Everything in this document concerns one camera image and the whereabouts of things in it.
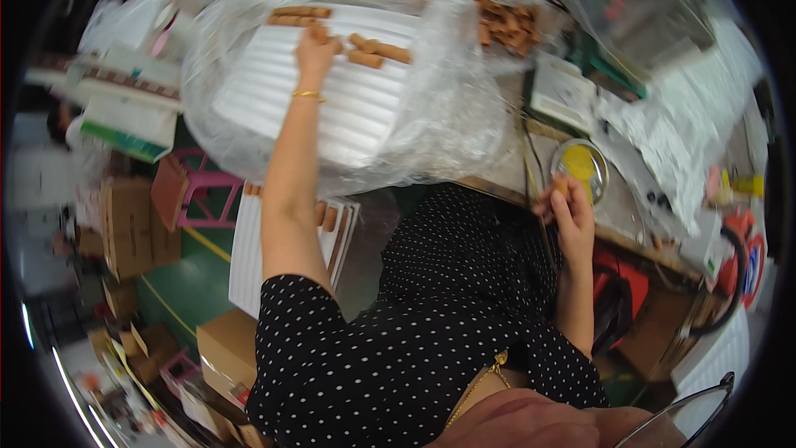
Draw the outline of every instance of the white foam tray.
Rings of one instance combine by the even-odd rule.
[[[322,19],[331,35],[365,38],[404,48],[412,45],[420,18],[373,7],[329,5]],[[232,68],[213,100],[214,110],[231,122],[276,139],[298,81],[293,54],[304,28],[263,25]],[[324,87],[318,123],[318,155],[350,168],[373,162],[396,122],[410,65],[386,58],[381,69],[335,56]]]
[[[337,209],[337,221],[332,232],[324,232],[318,227],[318,242],[321,246],[323,263],[329,266],[337,238],[341,246],[337,250],[337,259],[331,275],[332,289],[337,286],[337,279],[345,261],[351,233],[357,223],[360,205],[343,203],[336,200],[325,200],[327,207]],[[260,288],[263,285],[263,247],[260,243],[260,215],[263,204],[257,195],[243,195],[240,198],[233,252],[229,264],[229,301],[254,318],[260,315]],[[342,210],[348,210],[345,224],[342,224]]]

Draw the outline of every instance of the gold necklace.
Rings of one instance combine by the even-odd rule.
[[[465,403],[467,403],[467,400],[470,399],[471,394],[473,393],[473,391],[475,391],[475,388],[478,387],[478,384],[480,384],[481,381],[484,379],[484,377],[486,377],[486,374],[488,374],[488,373],[497,374],[497,376],[500,377],[503,380],[503,383],[505,384],[506,388],[507,389],[511,389],[511,384],[509,384],[509,380],[506,379],[505,375],[503,375],[503,373],[500,371],[500,366],[501,365],[505,365],[505,362],[508,359],[509,359],[509,350],[507,350],[507,349],[504,349],[503,351],[501,351],[500,353],[495,355],[495,363],[490,367],[489,370],[487,370],[486,372],[481,374],[481,377],[478,377],[478,380],[475,381],[473,386],[470,388],[470,392],[468,392],[467,396],[464,397],[464,399],[462,400],[462,403],[459,403],[459,408],[457,408],[456,411],[453,412],[453,415],[451,416],[451,420],[449,420],[447,422],[447,424],[445,424],[444,431],[446,431],[447,428],[451,426],[453,421],[455,421],[456,418],[459,417],[459,414],[462,413],[462,408],[464,407]]]

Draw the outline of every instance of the polka dot sleeve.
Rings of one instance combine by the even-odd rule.
[[[249,397],[260,410],[275,412],[313,348],[345,325],[326,290],[306,277],[278,275],[263,284],[255,334],[257,381]]]

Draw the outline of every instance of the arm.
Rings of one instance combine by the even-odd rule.
[[[594,281],[592,251],[594,250],[594,209],[586,189],[573,176],[567,175],[569,203],[551,187],[540,195],[534,212],[546,224],[558,223],[559,246],[564,257],[558,279],[558,301],[553,323],[573,346],[589,360],[594,343]]]
[[[296,49],[297,92],[318,92],[332,64],[333,40],[318,44],[308,31]],[[276,140],[260,198],[263,279],[298,274],[333,295],[315,227],[318,183],[318,97],[293,97]]]

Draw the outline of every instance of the elbow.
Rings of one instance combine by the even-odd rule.
[[[314,210],[299,201],[269,204],[263,201],[262,224],[264,231],[281,231],[285,226],[301,225],[314,227]]]

